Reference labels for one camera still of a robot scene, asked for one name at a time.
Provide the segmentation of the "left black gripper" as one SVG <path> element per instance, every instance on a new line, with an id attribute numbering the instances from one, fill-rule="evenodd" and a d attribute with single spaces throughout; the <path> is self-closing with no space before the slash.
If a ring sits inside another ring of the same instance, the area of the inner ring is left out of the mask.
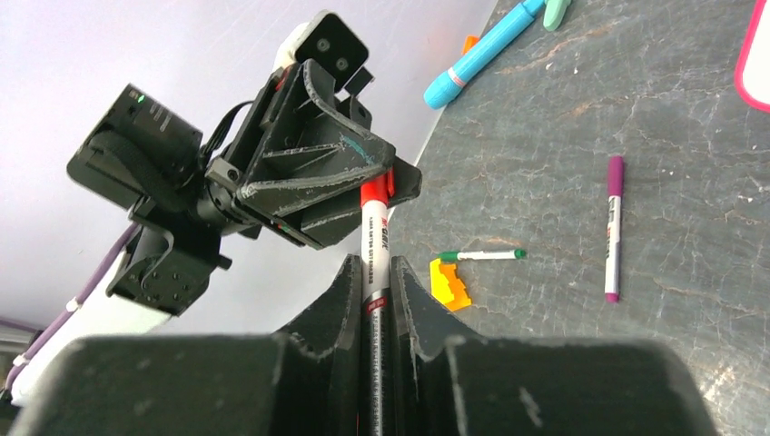
<path id="1" fill-rule="evenodd" d="M 299 246 L 336 245 L 361 225 L 360 188 L 386 173 L 394 145 L 374 134 L 356 95 L 314 60 L 278 68 L 220 154 L 206 145 L 204 230 L 255 239 L 270 229 Z M 422 172 L 392 169 L 388 208 L 416 199 Z"/>

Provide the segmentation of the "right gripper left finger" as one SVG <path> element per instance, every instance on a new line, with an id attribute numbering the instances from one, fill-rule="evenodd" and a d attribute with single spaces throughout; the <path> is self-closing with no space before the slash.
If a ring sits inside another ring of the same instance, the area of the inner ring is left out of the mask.
<path id="1" fill-rule="evenodd" d="M 103 336 L 68 345 L 15 435 L 353 435 L 361 261 L 266 335 Z"/>

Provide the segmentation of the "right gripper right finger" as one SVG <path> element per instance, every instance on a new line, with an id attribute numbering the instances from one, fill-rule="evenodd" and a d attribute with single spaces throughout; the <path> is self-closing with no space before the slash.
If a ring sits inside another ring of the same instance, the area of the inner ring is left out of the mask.
<path id="1" fill-rule="evenodd" d="M 685 363 L 631 338 L 476 333 L 390 264 L 398 435 L 714 435 Z"/>

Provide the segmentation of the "red whiteboard marker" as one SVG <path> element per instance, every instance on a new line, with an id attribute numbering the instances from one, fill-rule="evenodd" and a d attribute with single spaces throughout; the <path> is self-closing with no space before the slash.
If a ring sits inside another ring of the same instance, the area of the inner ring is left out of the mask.
<path id="1" fill-rule="evenodd" d="M 392 435 L 395 431 L 388 218 L 394 191 L 391 170 L 360 188 L 360 435 Z"/>

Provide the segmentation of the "pink framed whiteboard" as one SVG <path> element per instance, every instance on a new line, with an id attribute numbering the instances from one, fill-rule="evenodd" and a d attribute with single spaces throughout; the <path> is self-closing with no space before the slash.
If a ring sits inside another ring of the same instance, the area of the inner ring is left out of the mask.
<path id="1" fill-rule="evenodd" d="M 750 107 L 769 113 L 769 2 L 755 2 L 734 72 L 735 88 Z"/>

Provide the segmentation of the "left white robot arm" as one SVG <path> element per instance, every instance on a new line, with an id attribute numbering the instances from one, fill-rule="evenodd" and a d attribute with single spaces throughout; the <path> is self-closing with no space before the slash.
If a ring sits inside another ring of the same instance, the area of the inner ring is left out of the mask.
<path id="1" fill-rule="evenodd" d="M 231 109 L 209 138 L 128 85 L 66 167 L 77 183 L 125 209 L 130 227 L 64 312 L 18 355 L 3 403 L 32 400 L 51 360 L 92 335 L 142 334 L 187 311 L 212 273 L 232 262 L 231 234 L 268 230 L 321 250 L 361 223 L 361 191 L 382 180 L 389 205 L 417 198 L 421 171 L 372 130 L 341 77 L 308 59 L 278 67 L 250 101 L 233 139 Z"/>

